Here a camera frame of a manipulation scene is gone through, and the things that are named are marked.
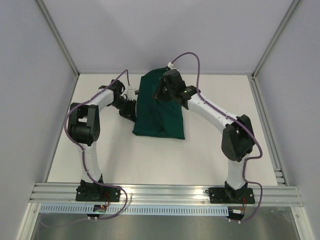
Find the green surgical drape cloth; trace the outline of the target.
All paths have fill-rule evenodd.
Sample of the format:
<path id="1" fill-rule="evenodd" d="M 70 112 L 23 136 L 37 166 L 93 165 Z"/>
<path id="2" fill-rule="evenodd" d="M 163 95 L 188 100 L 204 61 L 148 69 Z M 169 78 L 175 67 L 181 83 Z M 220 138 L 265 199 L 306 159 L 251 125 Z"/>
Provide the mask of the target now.
<path id="1" fill-rule="evenodd" d="M 175 101 L 154 99 L 160 78 L 167 70 L 167 67 L 157 68 L 140 78 L 132 131 L 136 136 L 185 139 L 182 107 Z"/>

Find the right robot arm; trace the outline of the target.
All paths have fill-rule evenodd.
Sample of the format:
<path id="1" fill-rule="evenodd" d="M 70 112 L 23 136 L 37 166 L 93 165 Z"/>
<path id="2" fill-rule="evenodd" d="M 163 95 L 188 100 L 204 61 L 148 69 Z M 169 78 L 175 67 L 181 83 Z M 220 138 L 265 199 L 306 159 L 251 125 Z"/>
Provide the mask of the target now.
<path id="1" fill-rule="evenodd" d="M 187 86 L 177 69 L 165 71 L 153 97 L 158 101 L 176 102 L 207 120 L 222 134 L 221 150 L 228 159 L 224 194 L 228 201 L 238 202 L 248 187 L 243 178 L 245 157 L 252 152 L 255 144 L 250 136 L 253 134 L 250 118 L 245 114 L 240 117 L 229 114 L 206 98 L 201 99 L 196 87 Z"/>

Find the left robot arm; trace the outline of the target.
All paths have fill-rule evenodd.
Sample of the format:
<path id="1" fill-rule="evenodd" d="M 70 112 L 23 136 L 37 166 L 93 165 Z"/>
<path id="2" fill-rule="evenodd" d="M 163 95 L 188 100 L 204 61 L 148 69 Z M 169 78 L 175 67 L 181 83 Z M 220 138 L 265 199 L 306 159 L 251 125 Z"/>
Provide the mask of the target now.
<path id="1" fill-rule="evenodd" d="M 135 122 L 137 119 L 135 97 L 139 92 L 130 86 L 126 88 L 119 80 L 112 80 L 110 85 L 102 85 L 89 100 L 70 105 L 64 122 L 64 131 L 69 140 L 77 146 L 80 155 L 82 164 L 80 185 L 85 187 L 90 184 L 87 194 L 95 201 L 104 197 L 104 187 L 108 186 L 103 183 L 97 154 L 97 141 L 101 133 L 100 113 L 106 107 L 114 107 L 121 117 Z"/>

